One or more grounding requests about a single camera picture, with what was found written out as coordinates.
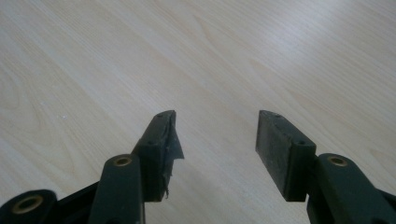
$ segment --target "light wooden surface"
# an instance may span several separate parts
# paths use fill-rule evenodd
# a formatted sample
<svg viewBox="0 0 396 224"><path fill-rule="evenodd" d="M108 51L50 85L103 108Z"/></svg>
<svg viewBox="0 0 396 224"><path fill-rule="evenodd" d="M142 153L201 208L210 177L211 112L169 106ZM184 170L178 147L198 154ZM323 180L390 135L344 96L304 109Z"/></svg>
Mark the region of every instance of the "light wooden surface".
<svg viewBox="0 0 396 224"><path fill-rule="evenodd" d="M308 223L254 150L260 109L396 193L396 2L1 1L0 204L97 181L164 110L186 160L148 223Z"/></svg>

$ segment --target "wooden floor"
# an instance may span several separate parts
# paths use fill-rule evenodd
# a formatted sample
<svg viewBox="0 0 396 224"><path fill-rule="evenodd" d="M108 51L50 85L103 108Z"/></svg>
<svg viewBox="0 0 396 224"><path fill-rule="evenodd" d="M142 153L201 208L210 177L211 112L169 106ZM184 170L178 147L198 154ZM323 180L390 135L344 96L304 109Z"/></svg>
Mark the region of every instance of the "wooden floor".
<svg viewBox="0 0 396 224"><path fill-rule="evenodd" d="M396 2L1 1L0 204L63 198L177 112L148 223L308 223L255 152L259 110L396 193Z"/></svg>

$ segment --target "wood grain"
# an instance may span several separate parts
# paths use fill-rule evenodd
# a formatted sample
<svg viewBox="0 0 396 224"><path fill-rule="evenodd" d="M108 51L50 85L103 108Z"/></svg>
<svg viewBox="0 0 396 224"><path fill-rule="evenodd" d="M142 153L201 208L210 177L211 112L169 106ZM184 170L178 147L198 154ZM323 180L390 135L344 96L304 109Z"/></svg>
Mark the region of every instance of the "wood grain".
<svg viewBox="0 0 396 224"><path fill-rule="evenodd" d="M396 193L394 1L1 1L0 204L63 198L177 111L148 223L308 223L254 150L260 109Z"/></svg>

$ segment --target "table surface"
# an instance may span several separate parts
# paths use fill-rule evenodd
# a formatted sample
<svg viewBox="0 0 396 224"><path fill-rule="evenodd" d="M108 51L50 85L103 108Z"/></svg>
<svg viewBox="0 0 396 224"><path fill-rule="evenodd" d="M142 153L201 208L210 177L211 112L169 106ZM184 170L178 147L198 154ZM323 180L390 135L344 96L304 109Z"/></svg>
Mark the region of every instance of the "table surface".
<svg viewBox="0 0 396 224"><path fill-rule="evenodd" d="M0 204L59 199L177 112L148 223L308 223L255 152L259 110L396 193L396 2L1 1Z"/></svg>

